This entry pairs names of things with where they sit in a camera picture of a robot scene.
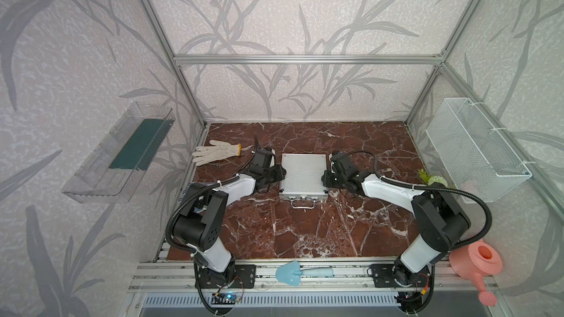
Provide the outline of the silver aluminium poker case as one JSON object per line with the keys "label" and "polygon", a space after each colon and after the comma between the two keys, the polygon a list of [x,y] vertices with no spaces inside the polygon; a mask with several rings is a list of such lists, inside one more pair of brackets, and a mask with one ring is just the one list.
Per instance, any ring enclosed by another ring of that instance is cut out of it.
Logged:
{"label": "silver aluminium poker case", "polygon": [[314,209],[328,199],[322,181],[327,170],[325,154],[282,154],[281,165],[286,175],[280,182],[279,198],[288,201],[293,209]]}

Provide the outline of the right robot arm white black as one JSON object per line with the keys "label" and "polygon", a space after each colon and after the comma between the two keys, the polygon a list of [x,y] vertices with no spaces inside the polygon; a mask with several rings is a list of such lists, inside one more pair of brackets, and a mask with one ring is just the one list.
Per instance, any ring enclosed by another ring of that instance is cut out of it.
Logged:
{"label": "right robot arm white black", "polygon": [[[398,278],[407,279],[419,274],[446,254],[480,241],[491,229],[491,210],[478,196],[441,183],[405,183],[375,170],[359,170],[350,158],[353,154],[332,153],[330,168],[324,172],[322,182],[329,188],[346,189],[366,198],[386,201],[413,214],[419,235],[395,261],[393,273]],[[483,227],[468,239],[462,236],[471,228],[471,220],[455,199],[456,195],[475,202],[485,216]]]}

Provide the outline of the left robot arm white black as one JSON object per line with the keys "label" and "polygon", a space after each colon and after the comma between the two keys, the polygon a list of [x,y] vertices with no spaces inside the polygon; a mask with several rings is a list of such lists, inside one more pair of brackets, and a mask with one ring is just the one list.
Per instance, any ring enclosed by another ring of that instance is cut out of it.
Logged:
{"label": "left robot arm white black", "polygon": [[285,178],[272,148],[257,148],[242,171],[225,181],[191,183],[179,207],[171,214],[164,239],[172,247],[189,252],[200,269],[231,273],[233,255],[220,240],[229,205]]}

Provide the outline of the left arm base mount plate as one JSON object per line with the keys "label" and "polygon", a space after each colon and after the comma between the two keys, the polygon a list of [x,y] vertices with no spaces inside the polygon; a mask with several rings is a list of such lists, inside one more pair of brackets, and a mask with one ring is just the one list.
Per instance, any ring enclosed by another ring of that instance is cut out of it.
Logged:
{"label": "left arm base mount plate", "polygon": [[208,268],[198,268],[196,278],[201,289],[219,289],[234,287],[236,289],[252,289],[256,280],[256,265],[231,264],[223,273]]}

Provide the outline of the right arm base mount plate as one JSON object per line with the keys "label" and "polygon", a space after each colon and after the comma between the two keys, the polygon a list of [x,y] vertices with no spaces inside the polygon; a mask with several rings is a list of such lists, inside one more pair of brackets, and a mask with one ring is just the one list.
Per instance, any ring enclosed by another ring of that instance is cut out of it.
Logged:
{"label": "right arm base mount plate", "polygon": [[412,273],[403,266],[372,264],[367,269],[367,274],[376,288],[428,289],[433,269],[433,266],[427,265],[419,273]]}

